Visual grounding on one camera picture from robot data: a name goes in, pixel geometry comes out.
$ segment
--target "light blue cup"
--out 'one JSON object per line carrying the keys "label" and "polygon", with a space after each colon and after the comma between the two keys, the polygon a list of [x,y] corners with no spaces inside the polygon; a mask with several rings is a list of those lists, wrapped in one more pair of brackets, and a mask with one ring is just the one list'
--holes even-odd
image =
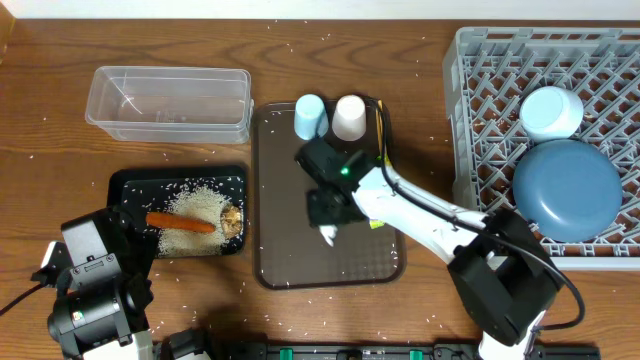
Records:
{"label": "light blue cup", "polygon": [[329,118],[322,99],[313,94],[298,99],[293,126],[302,140],[324,136],[329,130]]}

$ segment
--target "wooden table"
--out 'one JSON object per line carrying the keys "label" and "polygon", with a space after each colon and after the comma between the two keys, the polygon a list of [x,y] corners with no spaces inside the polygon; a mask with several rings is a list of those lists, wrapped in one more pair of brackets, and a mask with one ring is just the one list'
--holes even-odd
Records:
{"label": "wooden table", "polygon": [[[455,31],[469,25],[640,27],[495,21],[17,21],[0,66],[0,304],[33,286],[29,276],[38,269],[47,243],[61,239],[61,223],[105,205],[115,171],[203,165],[205,159],[209,165],[251,163],[249,144],[117,142],[88,125],[84,110],[98,67],[243,68],[251,73],[257,106],[308,92],[380,97],[393,115],[399,171],[451,198],[454,161],[452,143],[445,142],[451,130],[444,115],[441,65]],[[295,342],[478,341],[480,330],[462,308],[444,264],[413,240],[407,246],[408,268],[390,285],[290,292],[269,291],[254,281],[250,242],[239,256],[156,261],[151,275],[155,300],[147,309],[153,337],[160,340],[199,325],[227,339],[266,334]],[[595,344],[607,360],[638,356],[640,275],[580,272],[569,277],[586,300],[587,318],[578,328],[545,333],[542,340]],[[46,327],[53,301],[52,290],[41,290],[0,318],[0,359],[60,358]],[[545,322],[566,321],[575,312],[565,290]]]}

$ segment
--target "dish rack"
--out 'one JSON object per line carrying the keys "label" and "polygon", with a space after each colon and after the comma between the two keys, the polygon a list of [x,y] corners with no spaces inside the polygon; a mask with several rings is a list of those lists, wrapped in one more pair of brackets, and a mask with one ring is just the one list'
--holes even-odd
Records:
{"label": "dish rack", "polygon": [[562,270],[640,269],[640,29],[462,28],[443,71],[454,202],[517,211],[511,180],[533,146],[518,121],[520,105],[542,86],[566,88],[585,108],[573,138],[611,160],[623,204],[607,230],[583,243],[554,241],[535,224],[532,231]]}

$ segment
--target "clear plastic container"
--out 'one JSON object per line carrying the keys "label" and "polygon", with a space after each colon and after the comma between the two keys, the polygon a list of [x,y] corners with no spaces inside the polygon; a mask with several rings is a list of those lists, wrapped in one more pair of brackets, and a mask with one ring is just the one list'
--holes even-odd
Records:
{"label": "clear plastic container", "polygon": [[104,66],[85,118],[116,140],[240,144],[252,111],[245,70]]}

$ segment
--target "orange carrot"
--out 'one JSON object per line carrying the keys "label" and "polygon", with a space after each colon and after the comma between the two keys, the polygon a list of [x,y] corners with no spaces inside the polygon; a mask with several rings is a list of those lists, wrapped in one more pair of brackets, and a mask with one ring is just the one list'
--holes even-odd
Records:
{"label": "orange carrot", "polygon": [[212,233],[216,231],[216,227],[180,215],[150,212],[147,214],[147,224],[162,229],[181,229],[200,233]]}

